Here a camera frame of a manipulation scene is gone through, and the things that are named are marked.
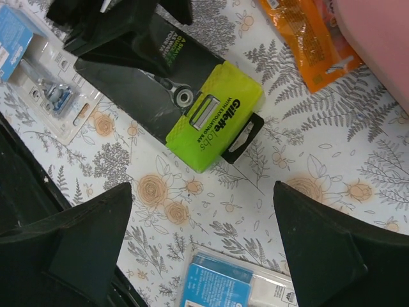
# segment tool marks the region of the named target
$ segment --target white label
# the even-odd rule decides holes
[[[56,56],[54,61],[58,63],[59,69],[64,72],[66,72],[67,68],[70,66],[69,62],[63,57],[61,53]]]
[[[276,9],[280,6],[279,0],[268,0],[268,3],[273,9]]]
[[[4,63],[6,63],[6,60],[9,55],[10,54],[4,47],[0,47],[0,68],[3,67]]]
[[[285,303],[288,303],[294,306],[297,305],[297,297],[295,296],[295,291],[290,288],[284,289],[284,295],[282,296],[281,300]]]
[[[40,101],[41,99],[40,90],[36,86],[33,86],[33,88],[30,91],[30,96],[35,102]]]

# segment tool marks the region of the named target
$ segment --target printed orange flower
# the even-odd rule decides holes
[[[254,18],[252,16],[246,16],[243,19],[243,24],[241,25],[242,31],[248,31],[250,27],[254,24]]]
[[[103,114],[98,118],[94,118],[94,126],[96,128],[96,132],[100,136],[108,136],[114,130],[114,122],[109,116]]]
[[[137,193],[144,205],[157,207],[167,198],[167,186],[158,176],[148,175],[139,181]]]
[[[189,194],[199,195],[203,192],[203,184],[200,181],[186,182],[186,190]]]
[[[102,113],[98,111],[98,107],[94,108],[94,110],[92,110],[91,114],[88,117],[89,124],[94,126],[95,120],[101,116],[102,116]]]
[[[369,187],[367,184],[360,184],[359,180],[357,184],[347,184],[346,186],[348,187],[348,196],[359,202],[366,201],[372,196],[371,187]]]
[[[138,133],[138,130],[137,130],[136,127],[131,126],[131,127],[128,128],[128,134],[130,136],[136,136],[137,133]]]
[[[187,220],[189,209],[182,203],[174,202],[166,207],[166,216],[170,222],[180,225]]]
[[[138,134],[138,123],[135,120],[132,120],[128,128],[128,134],[130,136],[136,136]]]
[[[399,225],[397,224],[396,221],[387,223],[385,228],[392,232],[399,232]]]
[[[281,151],[279,151],[278,148],[275,148],[276,152],[273,153],[272,158],[273,158],[273,164],[278,165],[279,168],[281,169],[288,169],[289,170],[289,164],[294,163],[294,160],[289,160],[285,157],[283,157],[284,149],[285,147],[282,148]]]
[[[86,193],[87,196],[90,197],[94,194],[94,190],[92,188],[92,184],[88,185],[88,184],[84,184],[84,187],[86,188]]]
[[[140,278],[140,279],[146,279],[146,280],[149,281],[149,279],[148,279],[148,273],[147,273],[147,272],[144,272],[144,271],[141,271],[140,269],[138,269],[138,278]]]
[[[311,179],[294,178],[288,181],[287,184],[313,200],[322,202],[322,190]]]
[[[224,206],[224,208],[226,209],[226,212],[228,212],[228,213],[232,213],[235,208],[242,209],[243,207],[235,205],[233,203],[234,200],[235,200],[235,196],[232,194],[231,197],[230,197],[230,201],[223,201],[220,204]]]

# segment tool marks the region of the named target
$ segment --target blue packaging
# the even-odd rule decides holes
[[[246,307],[252,271],[204,255],[189,265],[183,307]]]
[[[0,78],[8,81],[34,35],[45,36],[22,12],[0,8]]]

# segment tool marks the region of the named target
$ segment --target clear plastic blister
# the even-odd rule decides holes
[[[191,244],[175,307],[298,306],[291,278]]]
[[[63,50],[62,42],[31,11],[19,9],[39,30],[7,83],[62,144],[81,129],[103,95],[73,68],[76,57]]]

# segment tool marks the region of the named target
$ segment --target product packaging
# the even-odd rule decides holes
[[[175,307],[298,306],[291,278],[191,244]]]
[[[135,3],[118,3],[68,38],[75,69],[195,171],[220,156],[235,162],[263,126],[255,113],[265,99],[261,85],[154,10],[139,18],[146,4],[133,12]],[[138,69],[162,62],[166,69],[155,74]]]
[[[291,48],[311,93],[363,64],[338,28],[332,0],[259,1]]]
[[[76,58],[25,9],[0,7],[0,78],[64,145],[103,95],[74,69]]]

